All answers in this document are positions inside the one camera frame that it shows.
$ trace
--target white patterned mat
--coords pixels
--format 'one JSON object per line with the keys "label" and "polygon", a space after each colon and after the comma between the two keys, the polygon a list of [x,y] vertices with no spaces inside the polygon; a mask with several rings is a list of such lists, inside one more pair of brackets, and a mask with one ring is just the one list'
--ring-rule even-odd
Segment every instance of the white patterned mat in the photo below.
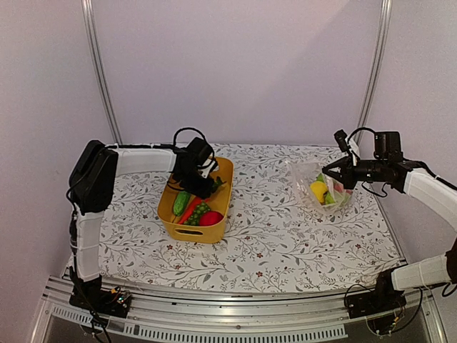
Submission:
{"label": "white patterned mat", "polygon": [[101,228],[103,275],[220,292],[312,292],[373,284],[399,253],[373,196],[362,189],[326,218],[300,205],[285,161],[341,157],[337,148],[214,144],[235,164],[224,239],[173,240],[157,217],[167,173],[119,177]]}

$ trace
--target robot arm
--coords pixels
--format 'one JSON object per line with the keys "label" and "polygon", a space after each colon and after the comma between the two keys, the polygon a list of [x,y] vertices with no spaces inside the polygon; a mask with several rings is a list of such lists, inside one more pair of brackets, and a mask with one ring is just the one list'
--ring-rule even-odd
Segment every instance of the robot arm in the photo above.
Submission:
{"label": "robot arm", "polygon": [[[372,132],[375,136],[374,160],[360,159],[358,152],[354,151],[351,137],[346,139],[346,133],[342,130],[336,132],[336,141],[348,156],[325,166],[323,173],[343,183],[346,189],[353,189],[359,181],[390,184],[400,193],[430,207],[457,232],[455,187],[433,174],[423,162],[404,159],[398,132]],[[373,313],[375,305],[380,302],[390,301],[394,308],[398,304],[398,297],[406,289],[449,283],[457,283],[457,241],[445,254],[381,272],[374,292],[377,299],[367,301],[368,305],[362,305],[355,299],[352,305],[365,307],[358,313],[367,315]]]}
{"label": "robot arm", "polygon": [[[118,317],[125,317],[129,310],[125,294],[111,295],[101,289],[99,269],[101,221],[111,203],[116,177],[137,172],[172,172],[174,187],[205,199],[214,185],[209,173],[216,167],[214,151],[205,139],[195,138],[185,148],[175,144],[105,146],[90,141],[71,173],[67,192],[74,206],[70,224],[74,263],[70,275],[75,287],[70,303]],[[111,301],[112,297],[123,301]]]}
{"label": "robot arm", "polygon": [[[457,192],[432,177],[425,169],[407,173],[404,191],[443,217],[457,232]],[[392,272],[395,290],[457,283],[457,247],[447,253],[410,264]]]}

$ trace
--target toy carrot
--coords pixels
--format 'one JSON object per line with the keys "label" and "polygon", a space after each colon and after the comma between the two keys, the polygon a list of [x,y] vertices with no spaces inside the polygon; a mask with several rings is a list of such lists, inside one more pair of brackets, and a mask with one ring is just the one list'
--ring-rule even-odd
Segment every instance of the toy carrot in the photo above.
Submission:
{"label": "toy carrot", "polygon": [[195,197],[194,200],[187,206],[186,211],[184,212],[183,216],[179,220],[178,224],[184,224],[184,222],[192,215],[194,209],[201,203],[204,202],[202,198]]}

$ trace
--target basket handle hole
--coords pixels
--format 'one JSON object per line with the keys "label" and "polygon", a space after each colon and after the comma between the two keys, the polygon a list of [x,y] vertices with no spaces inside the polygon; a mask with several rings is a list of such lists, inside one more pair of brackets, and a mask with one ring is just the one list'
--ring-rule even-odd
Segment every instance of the basket handle hole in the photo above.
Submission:
{"label": "basket handle hole", "polygon": [[194,234],[194,235],[197,235],[197,236],[203,235],[203,232],[200,232],[200,231],[192,231],[192,230],[176,229],[176,232],[178,232],[179,234]]}

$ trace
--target metal pole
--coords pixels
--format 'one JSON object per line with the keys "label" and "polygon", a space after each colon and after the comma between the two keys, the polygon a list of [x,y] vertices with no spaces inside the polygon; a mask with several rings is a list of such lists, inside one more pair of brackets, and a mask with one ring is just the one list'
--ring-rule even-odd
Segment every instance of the metal pole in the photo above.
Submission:
{"label": "metal pole", "polygon": [[[357,127],[365,126],[368,120],[368,115],[370,113],[371,104],[373,102],[373,97],[376,90],[376,84],[378,82],[379,71],[381,70],[381,62],[383,60],[384,50],[386,48],[388,25],[391,20],[391,8],[392,1],[383,0],[381,5],[381,16],[379,18],[378,38],[376,40],[376,48],[373,64],[371,66],[370,79],[368,80],[365,97],[363,98],[361,114],[360,118],[358,119]],[[357,144],[360,144],[362,133],[363,132],[360,131],[355,136]]]}
{"label": "metal pole", "polygon": [[105,108],[106,119],[108,120],[109,128],[114,141],[118,144],[123,144],[121,132],[117,124],[116,116],[114,115],[113,104],[111,103],[111,98],[109,96],[108,84],[106,83],[103,64],[101,62],[100,47],[95,29],[94,10],[92,9],[92,0],[82,0],[82,6],[87,38],[89,40],[89,49],[91,51],[92,63],[94,64],[101,100]]}

